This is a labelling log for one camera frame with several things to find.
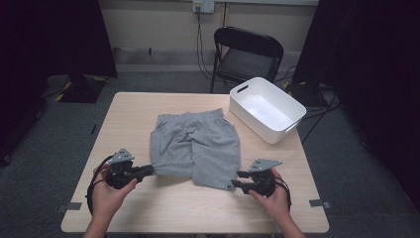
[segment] elastic waistband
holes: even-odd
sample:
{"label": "elastic waistband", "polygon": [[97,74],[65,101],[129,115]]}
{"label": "elastic waistband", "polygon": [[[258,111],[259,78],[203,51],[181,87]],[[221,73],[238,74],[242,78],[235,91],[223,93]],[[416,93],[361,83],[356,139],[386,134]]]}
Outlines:
{"label": "elastic waistband", "polygon": [[216,109],[214,111],[206,111],[200,113],[184,113],[180,115],[173,115],[173,114],[161,114],[157,118],[157,122],[163,121],[205,121],[205,120],[214,120],[218,118],[223,118],[223,110],[222,108]]}

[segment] carpeted floor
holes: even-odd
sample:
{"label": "carpeted floor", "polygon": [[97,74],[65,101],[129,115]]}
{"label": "carpeted floor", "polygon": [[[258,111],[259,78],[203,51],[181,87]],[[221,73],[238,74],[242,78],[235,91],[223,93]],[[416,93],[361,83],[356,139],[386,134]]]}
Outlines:
{"label": "carpeted floor", "polygon": [[[46,95],[65,79],[49,78]],[[217,82],[215,92],[228,93],[233,86]],[[95,104],[58,103],[50,97],[40,120],[11,154],[11,165],[0,168],[0,237],[81,236],[60,230],[63,213],[56,208],[71,200],[115,93],[208,93],[209,89],[210,80],[200,71],[120,72],[118,79],[108,80]],[[325,91],[325,96],[331,100],[332,91]],[[302,139],[318,118],[310,116],[320,112],[308,108],[308,119],[298,126]],[[307,236],[420,237],[419,213],[363,143],[362,133],[340,106],[307,136],[303,147],[318,191],[332,204],[326,209],[330,230]]]}

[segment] tabletop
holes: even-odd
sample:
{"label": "tabletop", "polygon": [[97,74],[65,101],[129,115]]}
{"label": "tabletop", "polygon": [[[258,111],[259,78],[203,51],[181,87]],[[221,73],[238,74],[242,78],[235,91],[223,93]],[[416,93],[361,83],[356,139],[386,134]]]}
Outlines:
{"label": "tabletop", "polygon": [[[117,93],[71,199],[81,202],[81,207],[66,212],[61,229],[70,233],[86,230],[91,218],[87,187],[93,170],[105,158],[125,148],[135,156],[134,167],[151,163],[150,136],[160,114],[222,108],[240,137],[241,170],[247,171],[257,158],[282,161],[276,169],[290,188],[294,221],[304,233],[327,232],[323,207],[309,203],[320,197],[296,129],[277,144],[268,144],[229,111],[229,99],[227,94]],[[220,190],[197,185],[190,178],[152,176],[126,197],[108,232],[267,234],[279,230],[263,207],[240,189]]]}

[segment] white basket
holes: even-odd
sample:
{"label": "white basket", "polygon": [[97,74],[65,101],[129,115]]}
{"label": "white basket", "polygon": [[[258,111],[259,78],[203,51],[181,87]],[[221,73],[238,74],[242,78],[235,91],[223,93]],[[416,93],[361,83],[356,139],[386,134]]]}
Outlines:
{"label": "white basket", "polygon": [[261,77],[231,90],[230,110],[269,144],[284,138],[306,114],[302,104]]}

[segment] white wall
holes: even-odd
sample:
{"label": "white wall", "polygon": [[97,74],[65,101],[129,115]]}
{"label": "white wall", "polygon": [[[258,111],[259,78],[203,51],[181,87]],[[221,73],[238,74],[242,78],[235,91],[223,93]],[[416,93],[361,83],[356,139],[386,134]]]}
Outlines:
{"label": "white wall", "polygon": [[[145,64],[197,64],[198,20],[192,13],[190,1],[100,0],[100,4],[111,46],[122,49],[120,53],[137,54],[125,59],[124,54],[120,54],[122,60]],[[282,66],[297,63],[315,8],[216,2],[214,14],[200,17],[206,64],[213,63],[213,33],[223,22],[226,26],[275,37],[285,50]],[[153,58],[148,54],[149,49],[153,51]]]}

